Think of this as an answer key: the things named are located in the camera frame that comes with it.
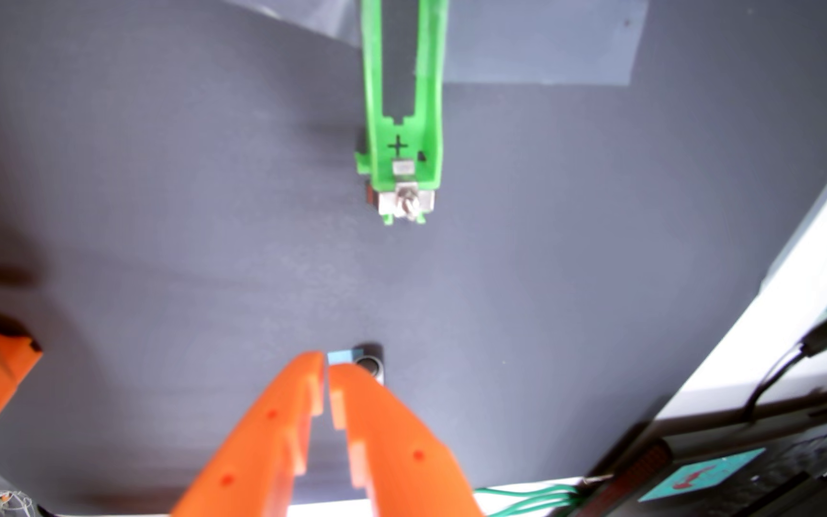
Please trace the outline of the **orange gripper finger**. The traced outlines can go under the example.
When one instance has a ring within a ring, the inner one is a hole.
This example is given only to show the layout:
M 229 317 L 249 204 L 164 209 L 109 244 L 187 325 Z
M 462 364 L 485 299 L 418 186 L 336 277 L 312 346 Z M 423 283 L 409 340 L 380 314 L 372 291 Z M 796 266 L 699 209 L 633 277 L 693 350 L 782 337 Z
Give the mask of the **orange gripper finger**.
M 386 386 L 352 363 L 328 367 L 351 482 L 374 516 L 481 516 L 453 452 Z
M 325 356 L 299 354 L 251 405 L 170 516 L 286 516 L 324 411 Z

